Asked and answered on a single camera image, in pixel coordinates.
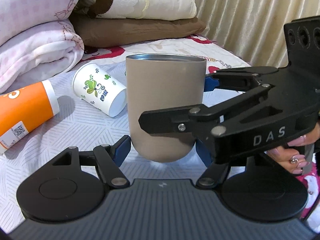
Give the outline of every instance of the brown pillow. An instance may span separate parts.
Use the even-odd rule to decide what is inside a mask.
[[[72,13],[69,17],[84,45],[106,48],[142,41],[182,38],[201,33],[205,24],[198,18],[176,21],[149,19],[97,19]]]

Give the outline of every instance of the white label sticker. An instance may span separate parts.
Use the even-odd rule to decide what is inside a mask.
[[[12,145],[14,145],[17,141],[21,140],[28,134],[27,128],[24,126],[23,122],[20,121],[16,125],[14,125],[10,130],[5,132],[2,136],[0,136],[0,143],[3,147],[9,149]]]

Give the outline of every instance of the bed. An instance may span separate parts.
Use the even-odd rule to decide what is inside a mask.
[[[207,60],[207,73],[222,68],[249,66],[215,42],[196,35],[104,49],[85,47],[85,54],[78,65],[68,73],[50,78],[58,96],[60,113],[0,156],[0,227],[4,231],[10,232],[24,220],[15,194],[19,184],[30,174],[69,146],[78,146],[80,151],[92,150],[100,144],[112,145],[124,134],[129,134],[126,108],[111,118],[73,94],[71,81],[76,70],[87,62],[94,62],[126,85],[125,57],[140,53],[202,57]],[[203,102],[212,106],[238,94],[237,91],[225,90],[206,92]],[[176,162],[155,163],[139,156],[134,148],[120,167],[130,182],[135,178],[191,178],[195,181],[205,168],[195,149]],[[82,169],[96,176],[93,167]],[[230,176],[243,170],[242,167],[233,168]]]

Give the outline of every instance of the ring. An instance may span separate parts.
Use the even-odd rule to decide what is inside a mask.
[[[292,156],[292,158],[290,159],[290,163],[295,164],[297,162],[298,162],[298,159],[296,157]]]

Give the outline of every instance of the gold curtain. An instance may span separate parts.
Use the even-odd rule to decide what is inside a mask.
[[[204,35],[251,65],[287,65],[283,25],[320,14],[320,0],[202,0]]]

